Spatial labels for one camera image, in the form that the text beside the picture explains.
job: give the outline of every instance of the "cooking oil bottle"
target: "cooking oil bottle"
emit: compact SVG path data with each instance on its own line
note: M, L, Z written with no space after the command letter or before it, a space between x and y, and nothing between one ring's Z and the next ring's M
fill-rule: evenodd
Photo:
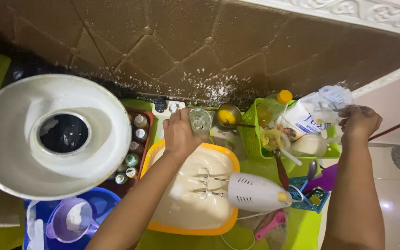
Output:
M292 100L292 93L288 90L282 90L277 94L267 96L257 106L257 119L260 127L265 127L271 121L276 121L281 116L288 103Z

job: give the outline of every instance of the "brown tiled wall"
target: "brown tiled wall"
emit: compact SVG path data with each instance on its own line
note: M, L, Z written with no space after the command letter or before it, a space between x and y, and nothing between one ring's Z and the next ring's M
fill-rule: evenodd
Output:
M400 68L398 34L235 0L0 0L0 32L81 76L241 108Z

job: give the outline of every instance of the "pink utensil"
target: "pink utensil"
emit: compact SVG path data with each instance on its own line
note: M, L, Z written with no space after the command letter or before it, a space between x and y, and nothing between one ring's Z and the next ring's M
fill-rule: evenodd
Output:
M267 232L281 224L285 224L285 213L279 211L275 213L274 218L272 218L272 221L268 225L264 225L257 231L257 233L254 235L256 237L256 240L261 240Z

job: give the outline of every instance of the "green tray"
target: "green tray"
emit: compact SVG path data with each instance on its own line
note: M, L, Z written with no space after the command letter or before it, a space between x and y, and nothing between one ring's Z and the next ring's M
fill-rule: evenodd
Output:
M245 145L246 156L248 159L274 159L272 154L270 154L267 150L263 149L260 144L260 132L259 132L259 121L257 119L257 109L258 106L263 101L263 98L258 98L254 101L253 105L245 112L242 116L242 123L250 124L256 126L255 128L244 128L239 127L240 134L243 138L243 144ZM296 102L292 100L288 103L288 105ZM328 138L335 138L336 127L331 126L326 129ZM341 152L339 151L339 146L336 142L331 142L327 147L327 151L323 157L323 159L337 159L341 156ZM315 159L315 156L298 156L298 159Z

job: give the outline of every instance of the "small metal bowl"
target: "small metal bowl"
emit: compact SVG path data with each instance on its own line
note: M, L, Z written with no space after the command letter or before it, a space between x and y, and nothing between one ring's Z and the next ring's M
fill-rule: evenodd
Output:
M240 109L239 108L237 108L235 105L233 105L233 104L230 104L230 103L226 103L226 104L222 104L220 107L219 107L219 109L217 110L217 112L216 112L216 123L218 124L218 125L220 125L221 127L223 127L223 128L230 128L230 129L234 129L234 128L237 128L237 126L235 125L235 124L229 124L229 125L226 125L226 124L223 124L223 123L221 123L220 121L219 121L219 119L218 119L218 114L219 114L219 111L220 110L227 110L227 111L230 111L231 112L231 114L234 116L234 118L236 118L236 124L239 124L240 122L242 122L242 113L240 112Z

